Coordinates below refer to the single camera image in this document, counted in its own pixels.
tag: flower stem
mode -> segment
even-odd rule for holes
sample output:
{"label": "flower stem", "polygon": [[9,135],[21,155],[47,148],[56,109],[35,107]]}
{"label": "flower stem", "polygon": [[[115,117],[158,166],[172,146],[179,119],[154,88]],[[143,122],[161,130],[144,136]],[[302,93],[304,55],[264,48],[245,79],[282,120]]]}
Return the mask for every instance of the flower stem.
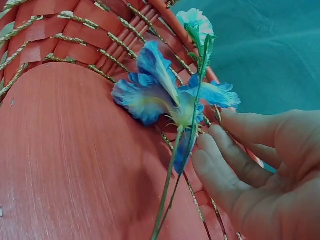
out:
{"label": "flower stem", "polygon": [[[201,87],[202,81],[203,81],[203,79],[201,78],[201,79],[200,79],[200,83],[199,83],[199,87],[198,87],[198,92],[197,92],[197,95],[196,95],[196,97],[195,97],[193,117],[192,117],[192,128],[191,128],[191,131],[190,131],[189,142],[188,142],[188,145],[187,145],[187,147],[186,147],[186,152],[185,152],[185,155],[184,155],[184,158],[183,158],[183,161],[182,161],[182,165],[181,165],[182,168],[184,168],[184,166],[186,165],[187,160],[188,160],[188,158],[189,158],[189,156],[190,156],[190,152],[191,152],[191,148],[192,148],[192,139],[193,139],[193,134],[194,134],[193,132],[195,131],[195,129],[197,129],[197,126],[196,126],[196,110],[197,110],[197,108],[198,108],[199,93],[200,93],[200,87]],[[162,222],[161,222],[161,224],[160,224],[160,227],[159,227],[158,235],[159,235],[159,233],[160,233],[160,231],[161,231],[161,229],[162,229],[162,227],[163,227],[163,225],[164,225],[164,222],[165,222],[165,220],[166,220],[166,217],[167,217],[167,215],[168,215],[168,212],[169,212],[169,210],[170,210],[171,207],[172,207],[172,203],[173,203],[173,201],[174,201],[174,198],[175,198],[175,195],[176,195],[176,191],[177,191],[177,188],[178,188],[178,184],[179,184],[179,182],[180,182],[180,178],[181,178],[182,174],[183,174],[183,171],[181,172],[181,174],[179,174],[178,179],[177,179],[177,181],[176,181],[176,183],[175,183],[174,190],[173,190],[173,193],[172,193],[172,196],[171,196],[171,199],[170,199],[169,206],[168,206],[168,208],[167,208],[166,211],[165,211],[163,220],[162,220]]]}
{"label": "flower stem", "polygon": [[177,155],[178,145],[179,145],[183,130],[184,130],[184,128],[181,125],[177,129],[177,137],[176,137],[176,140],[175,140],[173,153],[172,153],[172,157],[171,157],[171,160],[170,160],[168,173],[166,175],[166,181],[165,181],[165,185],[164,185],[164,189],[163,189],[163,194],[162,194],[162,197],[161,197],[161,202],[160,202],[158,215],[157,215],[155,223],[154,223],[154,228],[153,228],[153,231],[152,231],[151,240],[157,240],[158,239],[159,225],[160,225],[160,222],[161,222],[161,219],[162,219],[162,215],[164,213],[165,203],[166,203],[166,199],[167,199],[167,195],[168,195],[170,178],[171,178],[172,170],[173,170],[173,167],[174,167],[174,161],[175,161],[175,158],[176,158],[176,155]]}

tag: teal fabric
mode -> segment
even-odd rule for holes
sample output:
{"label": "teal fabric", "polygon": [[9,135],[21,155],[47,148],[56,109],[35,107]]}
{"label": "teal fabric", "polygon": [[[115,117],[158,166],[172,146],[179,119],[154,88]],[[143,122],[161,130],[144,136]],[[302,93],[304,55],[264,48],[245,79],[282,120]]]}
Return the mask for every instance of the teal fabric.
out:
{"label": "teal fabric", "polygon": [[211,66],[234,85],[238,112],[320,109],[320,1],[181,0],[172,10],[190,8],[213,24]]}

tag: red basket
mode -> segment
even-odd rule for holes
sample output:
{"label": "red basket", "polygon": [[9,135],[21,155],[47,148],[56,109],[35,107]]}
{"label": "red basket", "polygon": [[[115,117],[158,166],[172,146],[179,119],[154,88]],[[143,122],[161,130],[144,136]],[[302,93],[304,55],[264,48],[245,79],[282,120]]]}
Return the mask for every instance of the red basket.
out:
{"label": "red basket", "polygon": [[[165,119],[143,127],[110,93],[146,41],[159,43],[178,83],[196,71],[175,2],[0,0],[0,28],[14,22],[0,38],[1,239],[150,238],[176,130]],[[206,78],[218,81],[210,68]],[[205,114],[202,131],[219,123],[217,108]],[[189,163],[160,239],[242,237]]]}

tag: blue flower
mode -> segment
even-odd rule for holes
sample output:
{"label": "blue flower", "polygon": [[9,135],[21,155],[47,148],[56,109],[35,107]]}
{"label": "blue flower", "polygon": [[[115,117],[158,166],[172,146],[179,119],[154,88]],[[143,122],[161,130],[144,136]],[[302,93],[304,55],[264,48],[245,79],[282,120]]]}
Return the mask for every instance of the blue flower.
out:
{"label": "blue flower", "polygon": [[188,161],[190,159],[190,153],[192,152],[192,150],[193,150],[193,148],[194,148],[194,146],[196,144],[196,139],[197,139],[197,135],[198,135],[197,132],[198,132],[198,127],[192,133],[191,151],[189,152],[189,156],[188,156],[188,158],[187,158],[187,160],[186,160],[184,165],[183,165],[183,161],[184,161],[185,155],[187,153],[187,147],[188,147],[188,143],[189,143],[189,140],[190,140],[190,137],[191,137],[191,129],[187,128],[182,133],[181,140],[179,142],[179,146],[177,148],[176,156],[175,156],[175,159],[174,159],[174,162],[173,162],[174,169],[179,175],[182,174],[182,172],[185,169],[185,166],[187,165],[187,163],[188,163]]}
{"label": "blue flower", "polygon": [[178,21],[185,26],[188,24],[193,28],[199,27],[199,36],[202,45],[205,43],[207,35],[215,36],[214,28],[209,19],[203,15],[203,12],[192,8],[188,12],[180,11],[176,15]]}
{"label": "blue flower", "polygon": [[[177,149],[174,167],[182,173],[184,155],[190,139],[190,126],[193,123],[195,100],[199,88],[199,75],[194,74],[187,85],[177,87],[176,78],[155,41],[147,42],[137,61],[138,73],[130,73],[129,81],[118,81],[112,90],[114,101],[126,108],[132,117],[142,121],[145,126],[154,124],[160,115],[166,114],[175,125],[184,129]],[[240,100],[236,93],[230,92],[232,85],[227,83],[203,83],[200,99],[219,107],[236,107]],[[196,142],[198,124],[203,121],[205,107],[198,104],[195,111],[197,129],[192,136],[192,148]]]}
{"label": "blue flower", "polygon": [[[199,83],[199,75],[196,73],[190,78],[188,85],[180,87],[179,90],[188,92],[190,95],[195,97],[198,93]],[[217,105],[220,108],[236,108],[241,101],[235,92],[230,92],[233,88],[233,85],[226,82],[203,82],[201,84],[199,98],[206,100],[211,106]]]}

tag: finger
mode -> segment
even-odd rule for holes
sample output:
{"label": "finger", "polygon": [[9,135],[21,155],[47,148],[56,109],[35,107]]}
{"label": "finger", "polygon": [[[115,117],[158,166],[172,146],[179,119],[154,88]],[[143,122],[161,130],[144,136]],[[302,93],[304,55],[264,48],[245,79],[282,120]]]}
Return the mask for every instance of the finger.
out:
{"label": "finger", "polygon": [[252,189],[240,181],[216,147],[214,159],[203,150],[192,155],[194,170],[211,198],[229,215],[240,196]]}
{"label": "finger", "polygon": [[[211,198],[230,217],[232,224],[247,237],[259,239],[257,234],[253,234],[259,231],[252,231],[252,226],[260,219],[264,223],[274,220],[272,205],[274,206],[275,198],[264,189],[257,190],[240,181],[230,171],[219,151],[215,152],[215,156],[215,159],[211,159],[203,150],[198,150],[192,155],[192,164],[197,176]],[[263,232],[266,235],[265,239],[272,239],[268,232]]]}
{"label": "finger", "polygon": [[[261,188],[265,186],[268,179],[274,175],[260,167],[219,125],[210,127],[209,134],[216,142],[225,161],[241,181],[254,188]],[[206,146],[207,144],[207,142],[200,141],[198,145],[199,148],[202,149],[202,146]]]}
{"label": "finger", "polygon": [[259,115],[254,113],[235,113],[224,109],[221,113],[221,125],[238,139],[262,144],[274,148],[275,132],[278,119],[272,115]]}
{"label": "finger", "polygon": [[224,110],[221,117],[222,126],[238,139],[275,148],[298,179],[320,165],[320,111],[271,116]]}
{"label": "finger", "polygon": [[273,147],[241,141],[236,137],[235,140],[242,144],[245,148],[250,150],[259,159],[266,162],[268,165],[270,165],[276,170],[280,167],[281,163],[283,162],[281,158],[278,156],[276,149],[274,149]]}

